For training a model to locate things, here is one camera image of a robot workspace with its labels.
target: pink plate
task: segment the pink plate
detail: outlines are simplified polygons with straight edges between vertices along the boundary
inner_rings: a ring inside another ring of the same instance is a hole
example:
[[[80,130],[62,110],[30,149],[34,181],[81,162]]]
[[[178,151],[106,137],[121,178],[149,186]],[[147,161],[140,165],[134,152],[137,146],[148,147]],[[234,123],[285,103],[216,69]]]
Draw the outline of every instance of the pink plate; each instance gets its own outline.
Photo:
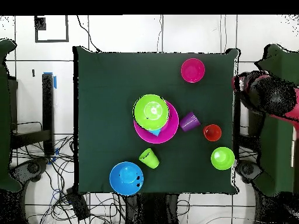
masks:
[[[166,103],[169,107],[169,118],[167,121],[167,126],[164,128],[162,127],[161,132],[158,136],[155,136],[154,134],[151,134],[146,129],[141,128],[135,121],[134,121],[134,127],[139,135],[145,142],[150,142],[151,144],[161,144],[163,142],[166,142],[170,140],[176,133],[176,130],[179,126],[179,116],[176,112],[173,105],[171,105],[167,100]]]

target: metal stand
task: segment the metal stand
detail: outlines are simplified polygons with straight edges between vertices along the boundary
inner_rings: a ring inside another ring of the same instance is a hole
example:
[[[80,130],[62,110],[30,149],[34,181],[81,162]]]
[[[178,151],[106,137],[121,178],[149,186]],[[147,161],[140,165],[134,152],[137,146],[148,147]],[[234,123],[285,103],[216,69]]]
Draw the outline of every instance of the metal stand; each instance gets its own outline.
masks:
[[[37,142],[44,143],[44,154],[54,154],[54,115],[53,115],[53,78],[50,74],[42,75],[43,83],[43,130],[22,134],[13,134],[11,137],[11,148],[17,149]],[[9,90],[11,94],[12,130],[17,130],[16,89],[18,82],[16,78],[9,79]]]

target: blue bowl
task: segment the blue bowl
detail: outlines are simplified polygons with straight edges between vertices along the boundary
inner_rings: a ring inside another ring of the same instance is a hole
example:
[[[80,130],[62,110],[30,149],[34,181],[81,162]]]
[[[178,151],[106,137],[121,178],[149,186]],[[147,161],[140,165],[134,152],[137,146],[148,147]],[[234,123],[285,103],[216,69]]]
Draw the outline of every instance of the blue bowl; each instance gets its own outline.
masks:
[[[124,196],[131,196],[142,187],[143,173],[136,164],[121,162],[112,168],[109,181],[115,192]]]

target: purple cup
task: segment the purple cup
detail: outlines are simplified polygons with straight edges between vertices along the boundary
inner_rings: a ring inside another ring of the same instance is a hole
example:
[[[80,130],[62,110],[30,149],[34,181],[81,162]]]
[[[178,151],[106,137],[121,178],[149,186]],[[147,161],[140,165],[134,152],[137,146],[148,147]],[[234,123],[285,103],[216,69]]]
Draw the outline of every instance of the purple cup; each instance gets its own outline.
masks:
[[[192,112],[190,112],[180,120],[179,125],[183,129],[183,131],[189,131],[194,127],[199,126],[200,122],[195,117],[195,115]]]

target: plastic bowl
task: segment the plastic bowl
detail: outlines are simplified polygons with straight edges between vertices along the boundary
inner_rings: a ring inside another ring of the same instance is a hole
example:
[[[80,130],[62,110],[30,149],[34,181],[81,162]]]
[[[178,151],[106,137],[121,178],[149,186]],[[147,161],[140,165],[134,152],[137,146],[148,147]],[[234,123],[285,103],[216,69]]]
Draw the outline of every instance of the plastic bowl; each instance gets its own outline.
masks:
[[[155,131],[166,124],[169,117],[168,106],[162,97],[146,94],[135,102],[133,117],[141,128]]]
[[[109,181],[115,192],[124,196],[131,196],[142,187],[143,173],[136,164],[121,162],[112,168]]]
[[[219,147],[212,152],[212,165],[218,170],[227,170],[235,162],[233,151],[227,147]]]
[[[190,83],[201,80],[204,76],[204,71],[204,64],[197,58],[187,59],[180,69],[183,79]]]
[[[203,135],[211,142],[221,138],[221,128],[217,124],[210,124],[203,128]]]

